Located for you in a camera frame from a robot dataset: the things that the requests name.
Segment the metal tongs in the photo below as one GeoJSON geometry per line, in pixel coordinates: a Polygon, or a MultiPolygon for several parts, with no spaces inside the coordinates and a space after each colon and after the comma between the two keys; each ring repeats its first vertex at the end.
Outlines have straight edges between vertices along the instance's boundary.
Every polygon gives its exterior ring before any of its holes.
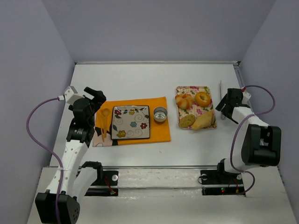
{"type": "MultiPolygon", "coordinates": [[[[220,93],[220,100],[222,100],[222,90],[221,90],[221,88],[222,88],[222,81],[220,81],[220,84],[219,84],[219,93],[220,93]]],[[[225,120],[225,116],[224,116],[224,114],[223,113],[221,113],[221,120],[225,120]]]]}

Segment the golden bagel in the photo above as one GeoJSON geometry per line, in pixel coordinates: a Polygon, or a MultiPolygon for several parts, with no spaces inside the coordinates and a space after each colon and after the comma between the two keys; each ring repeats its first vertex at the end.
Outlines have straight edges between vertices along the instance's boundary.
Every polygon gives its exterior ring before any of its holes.
{"type": "Polygon", "coordinates": [[[199,106],[207,107],[211,103],[211,98],[206,92],[200,91],[196,93],[195,101],[199,106]]]}

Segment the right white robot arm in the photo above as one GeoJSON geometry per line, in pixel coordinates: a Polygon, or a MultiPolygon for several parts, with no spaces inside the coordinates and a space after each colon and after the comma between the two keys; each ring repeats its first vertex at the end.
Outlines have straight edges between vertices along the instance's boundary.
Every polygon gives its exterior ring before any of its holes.
{"type": "Polygon", "coordinates": [[[238,125],[228,158],[217,165],[218,175],[247,172],[253,167],[275,167],[280,162],[281,129],[263,122],[247,104],[245,88],[229,88],[216,106],[226,118],[238,125]]]}

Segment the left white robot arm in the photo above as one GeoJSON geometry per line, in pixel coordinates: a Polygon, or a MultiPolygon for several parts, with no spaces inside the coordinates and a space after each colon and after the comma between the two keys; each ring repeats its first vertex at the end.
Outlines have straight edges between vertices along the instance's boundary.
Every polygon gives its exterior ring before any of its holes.
{"type": "Polygon", "coordinates": [[[59,167],[46,191],[35,198],[36,208],[43,224],[75,224],[80,214],[79,198],[97,179],[103,177],[100,162],[87,161],[81,164],[95,133],[95,113],[105,103],[102,91],[86,87],[92,96],[79,95],[73,86],[68,86],[57,100],[65,101],[73,113],[66,137],[63,156],[56,157],[59,167]]]}

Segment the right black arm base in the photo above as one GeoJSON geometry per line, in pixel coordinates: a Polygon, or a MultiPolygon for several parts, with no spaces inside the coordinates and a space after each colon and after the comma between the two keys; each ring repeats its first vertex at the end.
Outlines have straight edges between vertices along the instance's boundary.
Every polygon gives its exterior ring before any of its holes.
{"type": "Polygon", "coordinates": [[[246,195],[242,177],[237,174],[219,174],[217,170],[200,171],[198,183],[202,186],[203,196],[246,195]]]}

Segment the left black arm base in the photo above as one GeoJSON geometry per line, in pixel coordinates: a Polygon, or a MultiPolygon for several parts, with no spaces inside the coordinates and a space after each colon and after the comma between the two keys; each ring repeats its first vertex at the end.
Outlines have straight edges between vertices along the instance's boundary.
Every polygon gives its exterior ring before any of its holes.
{"type": "Polygon", "coordinates": [[[117,170],[104,170],[103,177],[92,183],[85,196],[118,196],[118,176],[119,172],[117,170]]]}

